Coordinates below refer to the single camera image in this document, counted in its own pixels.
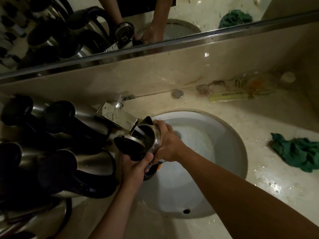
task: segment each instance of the sink overflow hole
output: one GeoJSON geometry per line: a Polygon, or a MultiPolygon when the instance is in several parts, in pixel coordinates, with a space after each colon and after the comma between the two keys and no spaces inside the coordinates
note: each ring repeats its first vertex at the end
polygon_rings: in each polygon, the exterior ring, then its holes
{"type": "Polygon", "coordinates": [[[190,213],[190,209],[185,209],[185,210],[183,210],[183,213],[184,213],[184,214],[189,214],[189,213],[190,213]]]}

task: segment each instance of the running water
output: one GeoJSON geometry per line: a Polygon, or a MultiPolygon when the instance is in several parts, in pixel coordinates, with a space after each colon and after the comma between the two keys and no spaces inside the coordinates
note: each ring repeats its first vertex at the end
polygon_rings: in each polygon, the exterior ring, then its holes
{"type": "Polygon", "coordinates": [[[137,131],[138,133],[142,134],[144,137],[146,137],[145,132],[143,132],[143,131],[141,130],[141,128],[139,128],[138,126],[136,126],[134,130],[137,131]]]}

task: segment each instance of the hand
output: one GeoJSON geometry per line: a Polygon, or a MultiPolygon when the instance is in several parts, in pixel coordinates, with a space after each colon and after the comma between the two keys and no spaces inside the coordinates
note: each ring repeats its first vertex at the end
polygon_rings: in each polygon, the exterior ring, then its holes
{"type": "Polygon", "coordinates": [[[141,161],[135,162],[131,160],[130,156],[123,155],[121,188],[125,187],[136,193],[143,182],[144,173],[148,172],[145,167],[152,161],[153,157],[152,153],[147,153],[141,161]]]}
{"type": "Polygon", "coordinates": [[[151,24],[143,33],[141,39],[146,44],[163,41],[164,30],[155,24],[151,24]]]}
{"type": "Polygon", "coordinates": [[[168,162],[178,161],[182,152],[190,149],[174,133],[171,125],[164,121],[154,121],[159,126],[161,132],[161,143],[151,164],[157,164],[159,160],[164,159],[168,162]]]}

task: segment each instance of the mirror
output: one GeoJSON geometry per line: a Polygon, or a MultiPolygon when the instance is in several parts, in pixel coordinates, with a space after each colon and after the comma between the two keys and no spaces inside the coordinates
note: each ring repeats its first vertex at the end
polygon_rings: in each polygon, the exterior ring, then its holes
{"type": "Polygon", "coordinates": [[[319,7],[318,0],[0,0],[0,4],[0,74],[319,7]]]}

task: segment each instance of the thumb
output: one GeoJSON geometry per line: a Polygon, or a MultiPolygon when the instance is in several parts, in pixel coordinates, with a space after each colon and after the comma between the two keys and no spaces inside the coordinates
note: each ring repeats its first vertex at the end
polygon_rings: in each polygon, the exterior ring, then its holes
{"type": "Polygon", "coordinates": [[[138,167],[141,168],[142,170],[145,169],[145,167],[153,160],[154,155],[152,153],[147,153],[145,157],[138,162],[138,167]]]}

